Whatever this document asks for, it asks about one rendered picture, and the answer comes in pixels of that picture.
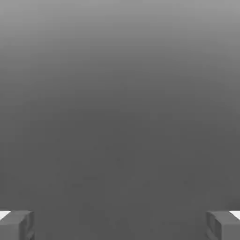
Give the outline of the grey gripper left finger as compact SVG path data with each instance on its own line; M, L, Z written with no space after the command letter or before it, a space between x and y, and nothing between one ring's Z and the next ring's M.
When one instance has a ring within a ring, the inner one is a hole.
M34 212L0 210L0 240L35 240Z

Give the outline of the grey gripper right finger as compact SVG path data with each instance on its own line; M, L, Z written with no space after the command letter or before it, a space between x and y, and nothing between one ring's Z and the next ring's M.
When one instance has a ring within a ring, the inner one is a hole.
M240 240L240 210L207 211L206 240Z

